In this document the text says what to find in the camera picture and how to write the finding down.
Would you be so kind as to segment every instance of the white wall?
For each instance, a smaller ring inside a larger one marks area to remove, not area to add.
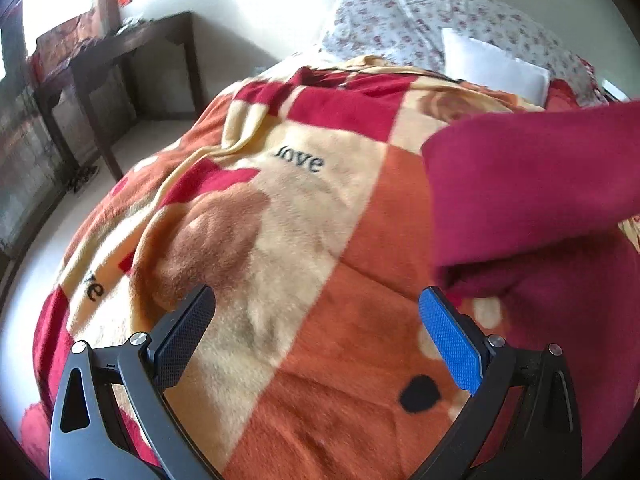
[[[502,0],[556,32],[565,45],[596,66],[629,95],[640,96],[640,46],[611,0]],[[192,10],[196,47],[209,97],[228,83],[273,64],[318,40],[318,33],[334,0],[133,0],[123,16],[144,14],[159,18]],[[182,88],[180,52],[173,46],[149,46],[138,56],[143,92],[165,106],[185,109],[190,102]],[[152,69],[162,57],[167,75]],[[173,91],[161,97],[167,82]]]

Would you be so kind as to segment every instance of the black dot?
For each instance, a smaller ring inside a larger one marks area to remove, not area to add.
[[[407,413],[420,413],[440,400],[440,392],[435,381],[429,376],[416,375],[409,381],[398,400]]]

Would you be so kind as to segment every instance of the white pillow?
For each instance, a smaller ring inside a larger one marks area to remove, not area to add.
[[[514,59],[504,50],[471,38],[452,28],[442,29],[445,75],[524,97],[544,107],[549,88],[549,70]]]

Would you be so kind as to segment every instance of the patterned fleece blanket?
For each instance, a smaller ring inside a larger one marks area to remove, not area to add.
[[[215,318],[165,395],[226,478],[407,478],[467,398],[418,318],[434,282],[419,150],[458,119],[523,110],[540,108],[372,57],[223,91],[76,233],[36,329],[24,449],[47,471],[73,341],[119,345],[207,283]],[[498,301],[452,300],[508,330]]]

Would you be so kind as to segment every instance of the table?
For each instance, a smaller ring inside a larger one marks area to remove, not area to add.
[[[122,169],[111,151],[111,143],[98,120],[90,95],[93,90],[103,85],[111,67],[118,65],[122,69],[122,78],[127,94],[136,110],[136,115],[140,117],[142,110],[131,66],[131,56],[140,46],[161,38],[184,47],[191,98],[195,108],[194,114],[201,115],[206,105],[193,40],[193,15],[191,12],[181,12],[160,20],[153,20],[131,30],[126,30],[118,36],[104,38],[96,45],[83,50],[70,60],[66,68],[50,76],[35,89],[34,99],[38,104],[44,123],[49,129],[51,138],[58,146],[63,158],[75,170],[79,170],[79,164],[52,113],[53,108],[60,102],[63,89],[69,86],[75,88],[80,110],[91,126],[98,152],[114,179],[120,180],[123,177]],[[184,115],[178,114],[175,118],[183,119]]]

